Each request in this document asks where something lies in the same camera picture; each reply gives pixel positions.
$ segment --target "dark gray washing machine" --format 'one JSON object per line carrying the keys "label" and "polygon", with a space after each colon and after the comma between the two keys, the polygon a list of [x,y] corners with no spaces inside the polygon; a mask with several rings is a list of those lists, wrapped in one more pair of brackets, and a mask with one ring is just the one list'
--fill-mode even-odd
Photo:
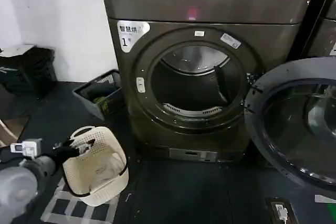
{"label": "dark gray washing machine", "polygon": [[285,61],[309,0],[104,2],[138,139],[170,158],[239,160],[246,94]]}
{"label": "dark gray washing machine", "polygon": [[336,0],[311,1],[297,41],[290,59],[336,56]]}

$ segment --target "checkered mat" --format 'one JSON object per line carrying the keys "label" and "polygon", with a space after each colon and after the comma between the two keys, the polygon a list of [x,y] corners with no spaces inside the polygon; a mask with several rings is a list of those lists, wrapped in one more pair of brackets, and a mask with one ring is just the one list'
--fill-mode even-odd
{"label": "checkered mat", "polygon": [[61,179],[41,220],[56,224],[110,224],[113,223],[118,200],[119,196],[116,196],[101,206],[90,207],[73,196]]}

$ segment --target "open washer door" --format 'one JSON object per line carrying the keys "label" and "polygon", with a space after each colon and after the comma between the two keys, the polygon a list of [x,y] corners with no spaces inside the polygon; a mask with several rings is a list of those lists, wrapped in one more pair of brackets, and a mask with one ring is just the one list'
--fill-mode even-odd
{"label": "open washer door", "polygon": [[245,101],[251,139],[276,169],[336,198],[336,59],[292,61],[258,79]]}

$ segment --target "number 1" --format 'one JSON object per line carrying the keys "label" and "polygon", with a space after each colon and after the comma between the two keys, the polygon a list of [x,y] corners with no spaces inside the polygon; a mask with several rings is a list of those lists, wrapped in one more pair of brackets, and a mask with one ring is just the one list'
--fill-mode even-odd
{"label": "number 1", "polygon": [[126,47],[127,45],[126,45],[126,41],[125,41],[125,38],[122,38],[122,40],[123,40],[123,42],[124,42],[124,47]]}

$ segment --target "gray robot arm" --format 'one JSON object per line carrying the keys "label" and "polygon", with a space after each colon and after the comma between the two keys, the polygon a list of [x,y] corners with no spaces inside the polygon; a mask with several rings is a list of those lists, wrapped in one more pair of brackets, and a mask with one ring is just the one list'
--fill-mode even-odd
{"label": "gray robot arm", "polygon": [[[23,157],[18,167],[0,171],[1,224],[10,224],[15,217],[22,215],[26,211],[26,206],[44,191],[49,178],[55,174],[59,166],[67,159],[86,152],[93,145],[93,142],[89,142],[76,148],[62,146],[49,154],[39,155],[39,142],[40,140],[28,140],[14,144],[23,146],[22,148],[11,146],[12,152],[30,156]],[[25,146],[36,148],[26,150]]]}

